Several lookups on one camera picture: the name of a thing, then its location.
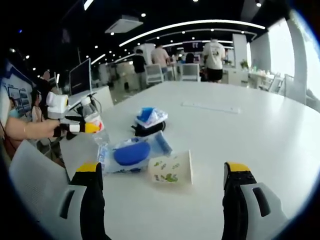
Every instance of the paper cup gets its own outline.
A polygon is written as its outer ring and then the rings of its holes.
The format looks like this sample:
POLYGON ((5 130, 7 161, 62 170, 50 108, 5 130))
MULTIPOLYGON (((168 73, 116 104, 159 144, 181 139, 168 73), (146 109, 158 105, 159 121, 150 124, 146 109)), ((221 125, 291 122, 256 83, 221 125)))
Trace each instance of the paper cup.
POLYGON ((148 174, 153 182, 192 184, 190 151, 150 159, 148 174))

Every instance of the woman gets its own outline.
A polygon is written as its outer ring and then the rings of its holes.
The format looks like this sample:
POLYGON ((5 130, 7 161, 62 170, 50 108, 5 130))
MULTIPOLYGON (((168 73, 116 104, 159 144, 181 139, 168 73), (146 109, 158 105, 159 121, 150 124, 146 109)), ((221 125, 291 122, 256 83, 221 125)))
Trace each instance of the woman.
POLYGON ((43 121, 43 115, 41 108, 39 107, 40 98, 37 90, 33 90, 31 93, 31 106, 32 106, 32 122, 40 123, 43 121))

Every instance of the white t-shirt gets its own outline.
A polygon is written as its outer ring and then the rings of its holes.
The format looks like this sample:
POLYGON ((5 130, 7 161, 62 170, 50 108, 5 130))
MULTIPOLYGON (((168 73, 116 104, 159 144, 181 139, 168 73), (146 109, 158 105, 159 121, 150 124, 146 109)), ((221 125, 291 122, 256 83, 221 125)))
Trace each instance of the white t-shirt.
POLYGON ((160 64, 161 68, 167 67, 166 59, 169 58, 169 55, 166 50, 161 47, 157 47, 151 52, 151 59, 154 64, 160 64))
POLYGON ((217 40, 211 40, 208 42, 203 49, 204 56, 208 56, 206 59, 205 66, 209 69, 221 70, 222 69, 222 59, 226 57, 226 51, 222 44, 217 40))

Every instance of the computer monitor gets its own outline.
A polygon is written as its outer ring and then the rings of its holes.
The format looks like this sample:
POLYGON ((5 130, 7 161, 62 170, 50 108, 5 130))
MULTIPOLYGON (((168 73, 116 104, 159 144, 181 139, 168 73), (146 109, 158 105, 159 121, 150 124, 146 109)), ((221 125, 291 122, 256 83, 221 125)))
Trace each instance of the computer monitor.
POLYGON ((82 62, 70 71, 70 95, 92 91, 91 87, 91 59, 82 62))

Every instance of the potted plant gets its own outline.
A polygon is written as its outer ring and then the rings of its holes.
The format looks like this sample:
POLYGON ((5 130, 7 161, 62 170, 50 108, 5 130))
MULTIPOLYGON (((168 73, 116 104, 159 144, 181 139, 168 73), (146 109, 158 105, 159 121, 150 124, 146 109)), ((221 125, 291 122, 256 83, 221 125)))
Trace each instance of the potted plant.
POLYGON ((242 68, 242 69, 249 69, 247 60, 244 60, 244 59, 243 59, 243 60, 240 62, 240 65, 241 65, 241 68, 242 68))

